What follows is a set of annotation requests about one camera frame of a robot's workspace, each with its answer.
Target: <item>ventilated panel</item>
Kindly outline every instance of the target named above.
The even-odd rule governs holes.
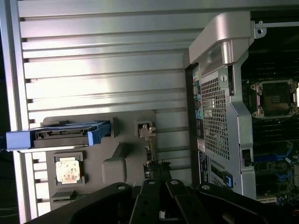
[[[206,149],[229,160],[225,91],[218,78],[201,84]]]
[[[219,181],[216,176],[212,175],[212,180],[215,185],[223,187],[223,183],[221,183],[221,181]]]
[[[217,161],[215,161],[215,160],[213,160],[213,159],[211,159],[211,161],[213,162],[213,163],[215,163],[215,164],[217,164],[219,167],[221,167],[222,169],[225,169],[225,167],[223,166],[223,165],[221,165],[219,162],[217,162]]]

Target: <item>metal side panel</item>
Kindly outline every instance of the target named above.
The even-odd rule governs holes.
[[[171,160],[175,177],[191,182],[183,52],[223,11],[280,4],[2,0],[11,129],[39,127],[51,116],[154,110],[160,159]],[[15,152],[14,163],[24,223],[50,209],[45,167],[38,165],[44,154]]]
[[[241,160],[242,150],[252,149],[251,115],[242,107],[242,101],[231,100],[227,68],[202,77],[199,83],[204,112],[205,153],[223,171],[233,176],[234,192],[256,198],[253,166],[244,167]],[[211,171],[209,175],[210,181],[219,185],[221,179]]]

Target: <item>motherboard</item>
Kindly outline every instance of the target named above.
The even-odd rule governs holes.
[[[243,102],[252,115],[257,199],[299,204],[299,60],[292,53],[249,55]]]

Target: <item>label sticker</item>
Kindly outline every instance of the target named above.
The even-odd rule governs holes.
[[[202,140],[202,139],[197,139],[197,148],[202,151],[202,152],[205,152],[206,149],[205,149],[205,141]]]

